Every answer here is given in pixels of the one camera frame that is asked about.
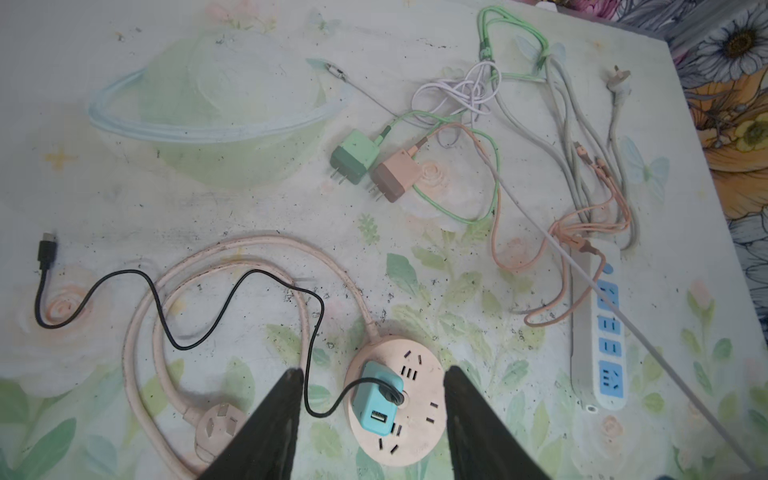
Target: green charger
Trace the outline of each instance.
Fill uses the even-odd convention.
[[[331,167],[335,169],[331,178],[342,174],[340,184],[345,178],[355,185],[359,184],[379,156],[379,145],[390,130],[391,127],[387,126],[374,141],[360,130],[352,130],[331,154]]]

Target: black cable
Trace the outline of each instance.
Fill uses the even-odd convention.
[[[306,408],[307,413],[309,413],[311,416],[316,417],[318,419],[326,418],[327,416],[331,415],[333,412],[336,411],[336,408],[341,403],[342,399],[344,398],[344,395],[346,395],[352,388],[358,386],[361,383],[375,383],[379,385],[380,389],[386,390],[386,392],[391,395],[391,398],[394,399],[394,403],[396,405],[401,405],[402,402],[404,401],[404,397],[402,393],[398,391],[398,389],[396,389],[394,386],[385,382],[384,380],[375,379],[373,377],[363,377],[350,382],[349,385],[344,387],[344,390],[342,390],[341,394],[339,395],[339,398],[336,399],[336,401],[333,403],[333,406],[327,412],[318,413],[312,410],[312,408],[310,407],[310,400],[308,396],[308,388],[310,384],[310,363],[312,362],[312,349],[313,349],[313,345],[315,344],[315,337],[317,336],[317,332],[320,329],[320,324],[323,322],[323,316],[325,315],[325,312],[326,312],[326,304],[323,302],[323,299],[320,298],[320,295],[318,295],[317,293],[314,293],[312,290],[307,290],[299,286],[291,285],[290,283],[283,281],[282,279],[278,278],[277,276],[275,276],[270,272],[267,272],[264,270],[258,270],[258,269],[252,269],[245,272],[243,276],[237,281],[237,283],[235,283],[235,285],[232,287],[232,290],[230,291],[230,294],[227,297],[227,301],[224,302],[224,305],[221,307],[219,316],[216,318],[216,321],[214,321],[214,324],[211,326],[210,329],[208,329],[205,335],[203,335],[202,338],[200,338],[195,343],[192,343],[191,345],[181,346],[176,342],[174,337],[170,334],[170,329],[168,328],[168,324],[165,321],[165,315],[163,314],[163,303],[160,301],[160,295],[157,294],[157,288],[155,288],[154,282],[146,273],[142,272],[141,270],[134,270],[134,269],[118,270],[116,272],[112,272],[107,275],[104,275],[102,278],[99,279],[99,281],[94,283],[94,285],[91,287],[88,293],[85,294],[85,298],[83,299],[82,302],[80,302],[80,305],[78,306],[78,308],[69,316],[69,318],[55,325],[46,323],[42,319],[42,315],[40,314],[40,305],[42,303],[42,296],[45,290],[45,281],[48,278],[48,268],[50,268],[51,263],[52,261],[41,264],[42,268],[40,272],[40,285],[38,286],[38,293],[35,296],[35,319],[37,320],[39,326],[43,327],[44,329],[60,329],[63,326],[67,326],[69,323],[72,322],[72,320],[74,320],[75,318],[78,317],[78,315],[80,315],[80,313],[85,308],[85,304],[88,303],[91,296],[94,294],[96,289],[102,283],[104,283],[106,280],[109,280],[113,276],[122,275],[123,273],[135,273],[136,275],[141,276],[147,281],[147,284],[149,285],[149,289],[152,292],[152,296],[154,297],[154,304],[157,307],[157,315],[160,317],[160,323],[163,326],[163,330],[165,331],[165,336],[168,338],[168,341],[170,342],[170,344],[173,345],[175,349],[179,349],[179,350],[192,350],[194,347],[199,346],[202,342],[204,342],[210,336],[210,334],[214,332],[214,329],[216,329],[216,327],[219,325],[221,318],[224,316],[224,312],[227,311],[227,307],[230,305],[230,301],[232,300],[232,297],[234,296],[240,284],[252,273],[262,273],[264,275],[267,275],[272,280],[277,281],[280,285],[286,288],[289,288],[291,290],[296,290],[302,293],[306,293],[308,295],[315,297],[315,299],[317,299],[317,301],[320,303],[320,316],[317,319],[317,324],[315,325],[315,331],[313,332],[312,337],[310,338],[310,350],[307,353],[306,368],[304,369],[304,376],[305,376],[304,407]]]

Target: yellow star print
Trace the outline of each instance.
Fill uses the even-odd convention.
[[[65,161],[75,161],[77,159],[77,156],[64,155],[63,147],[59,147],[58,152],[55,154],[45,154],[45,161],[51,162],[53,169],[56,171],[61,171],[64,168]]]

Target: blue charger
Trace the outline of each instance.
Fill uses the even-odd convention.
[[[402,392],[402,377],[381,363],[372,360],[366,362],[362,368],[361,377],[383,380]],[[375,383],[363,383],[357,386],[352,409],[365,430],[382,437],[389,435],[392,431],[397,405],[384,398],[379,391],[379,386]]]

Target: table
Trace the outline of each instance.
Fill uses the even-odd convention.
[[[474,64],[475,16],[485,3],[296,0],[246,3],[241,10],[254,28],[269,30],[306,57],[333,60],[404,111],[418,85]],[[277,231],[309,241],[341,263],[382,333],[410,336],[446,365],[460,365],[553,477],[655,478],[668,472],[722,478],[744,470],[635,338],[627,339],[627,407],[599,415],[581,410],[569,379],[570,323],[531,329],[511,313],[559,291],[553,255],[525,275],[505,275],[489,256],[487,224],[465,229],[414,197],[375,202],[362,184],[331,181],[327,160],[335,145],[354,127],[373,135],[391,119],[361,94],[327,123],[316,152],[297,173],[267,187],[199,183],[158,160],[146,144],[91,127],[84,109],[88,95],[210,22],[206,7],[198,0],[13,0],[2,6],[0,476],[168,477],[127,407],[120,367],[125,328],[145,285],[115,279],[71,329],[39,329],[31,315],[35,250],[48,231],[60,239],[48,290],[54,314],[69,311],[84,289],[112,270],[137,267],[158,277],[222,239]],[[632,138],[646,164],[665,156],[671,169],[663,203],[646,186],[631,187],[641,244],[623,260],[622,310],[765,464],[768,352],[666,45],[527,5],[505,7],[564,45],[581,103],[600,132],[607,133],[610,116],[606,72],[614,65],[632,71],[620,135]],[[499,29],[493,35],[502,64],[529,68],[512,41],[519,33]],[[555,142],[543,89],[515,83],[503,88],[516,114]],[[498,140],[502,176],[541,222],[572,208],[551,158],[497,114],[478,127]],[[383,154],[419,133],[399,127]],[[420,161],[437,162],[447,178],[444,195],[454,198],[459,212],[477,214],[490,201],[491,180],[482,163],[469,144],[451,151],[430,145]],[[503,201],[501,249],[508,256],[531,255],[539,236]],[[326,297],[310,401],[327,406],[364,342],[359,311],[341,282],[314,260],[280,248],[237,252],[251,255],[280,265]],[[173,305],[171,328],[182,340],[207,328],[234,275],[217,276]],[[252,412],[298,360],[296,308],[285,296],[268,279],[252,278],[209,341],[189,352],[166,348],[180,389],[202,407],[227,400]],[[177,452],[199,468],[192,429],[167,405],[154,376],[149,324],[137,351],[145,404]],[[293,477],[449,478],[447,445],[444,437],[419,464],[386,468],[359,450],[341,412],[322,421],[303,413]]]

